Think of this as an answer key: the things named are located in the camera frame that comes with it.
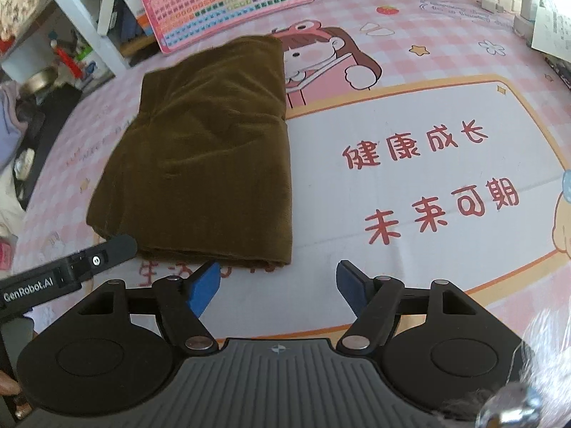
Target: cartoon girl illustration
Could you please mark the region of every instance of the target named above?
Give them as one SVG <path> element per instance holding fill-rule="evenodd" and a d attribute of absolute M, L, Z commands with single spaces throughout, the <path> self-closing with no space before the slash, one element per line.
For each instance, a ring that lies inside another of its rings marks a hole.
<path fill-rule="evenodd" d="M 563 191 L 555 207 L 553 244 L 571 259 L 571 170 L 565 171 L 562 183 Z"/>
<path fill-rule="evenodd" d="M 282 41 L 285 90 L 291 108 L 354 90 L 366 90 L 383 70 L 340 27 L 302 21 L 273 30 Z"/>

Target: round black disc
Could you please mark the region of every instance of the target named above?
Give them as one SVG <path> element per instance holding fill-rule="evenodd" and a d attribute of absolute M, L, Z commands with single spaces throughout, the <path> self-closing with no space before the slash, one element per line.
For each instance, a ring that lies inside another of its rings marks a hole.
<path fill-rule="evenodd" d="M 132 324 L 51 327 L 20 354 L 18 379 L 33 406 L 72 416 L 120 412 L 153 395 L 173 366 L 170 346 Z"/>
<path fill-rule="evenodd" d="M 488 320 L 497 324 L 478 326 Z M 506 383 L 519 339 L 494 317 L 462 316 L 452 323 L 432 321 L 393 337 L 379 365 L 405 399 L 432 412 L 478 390 L 496 391 Z M 516 353 L 513 376 L 521 367 Z"/>

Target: folded brown blanket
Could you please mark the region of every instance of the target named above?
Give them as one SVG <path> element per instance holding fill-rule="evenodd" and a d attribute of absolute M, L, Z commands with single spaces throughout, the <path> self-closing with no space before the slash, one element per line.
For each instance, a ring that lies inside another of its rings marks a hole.
<path fill-rule="evenodd" d="M 291 261 L 281 42 L 242 37 L 145 75 L 87 211 L 102 237 L 189 261 Z"/>

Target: paper document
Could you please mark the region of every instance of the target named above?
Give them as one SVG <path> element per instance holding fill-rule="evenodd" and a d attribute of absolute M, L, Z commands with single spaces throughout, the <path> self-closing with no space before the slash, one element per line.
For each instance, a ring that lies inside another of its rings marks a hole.
<path fill-rule="evenodd" d="M 571 17 L 538 8 L 532 48 L 571 62 Z"/>

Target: wooden shelf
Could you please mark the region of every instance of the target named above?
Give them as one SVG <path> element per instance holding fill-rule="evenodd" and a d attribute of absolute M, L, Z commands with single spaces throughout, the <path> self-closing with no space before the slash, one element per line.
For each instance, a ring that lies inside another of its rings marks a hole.
<path fill-rule="evenodd" d="M 141 35 L 136 39 L 122 43 L 119 47 L 119 53 L 121 53 L 124 57 L 133 56 L 139 50 L 142 50 L 143 48 L 146 48 L 153 43 L 156 43 L 156 38 L 154 35 Z"/>

